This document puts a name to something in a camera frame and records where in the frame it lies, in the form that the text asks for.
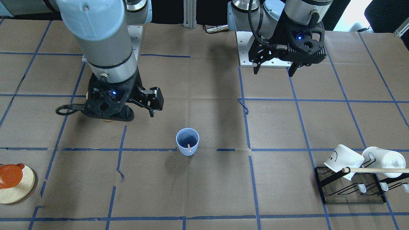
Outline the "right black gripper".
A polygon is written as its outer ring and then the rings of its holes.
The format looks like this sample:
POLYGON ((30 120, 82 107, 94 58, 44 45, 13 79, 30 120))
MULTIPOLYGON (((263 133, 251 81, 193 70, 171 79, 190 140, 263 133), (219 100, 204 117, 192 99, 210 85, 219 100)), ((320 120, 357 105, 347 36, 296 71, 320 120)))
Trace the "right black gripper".
POLYGON ((130 122, 135 114, 127 102, 149 110, 153 118, 156 111, 163 109, 164 101, 159 87, 144 90, 138 69, 132 77, 120 83, 108 83, 106 78, 92 74, 83 114, 91 118, 130 122))

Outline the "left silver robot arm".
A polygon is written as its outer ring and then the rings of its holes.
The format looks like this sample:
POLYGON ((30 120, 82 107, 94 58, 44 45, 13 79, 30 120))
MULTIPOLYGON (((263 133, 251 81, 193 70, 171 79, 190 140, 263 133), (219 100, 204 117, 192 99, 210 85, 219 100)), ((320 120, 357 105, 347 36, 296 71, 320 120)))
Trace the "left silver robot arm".
POLYGON ((228 26, 231 31, 251 32, 247 53, 254 74, 273 58, 290 62, 289 76, 303 66, 321 63, 326 57, 322 19, 331 0, 231 0, 228 26))

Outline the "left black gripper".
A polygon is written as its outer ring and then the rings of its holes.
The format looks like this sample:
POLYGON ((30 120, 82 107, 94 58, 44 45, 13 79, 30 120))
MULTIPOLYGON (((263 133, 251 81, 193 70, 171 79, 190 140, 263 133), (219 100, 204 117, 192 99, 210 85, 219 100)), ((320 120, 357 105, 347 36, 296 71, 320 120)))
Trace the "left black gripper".
POLYGON ((282 14, 272 36, 273 44, 254 40, 248 51, 253 63, 253 72, 257 74, 261 64, 276 57, 282 61, 294 62, 288 68, 288 76, 293 77, 301 65, 319 64, 327 54, 324 48, 325 30, 318 22, 319 15, 312 14, 307 24, 299 24, 282 14), (287 45, 287 50, 277 49, 277 45, 287 45))

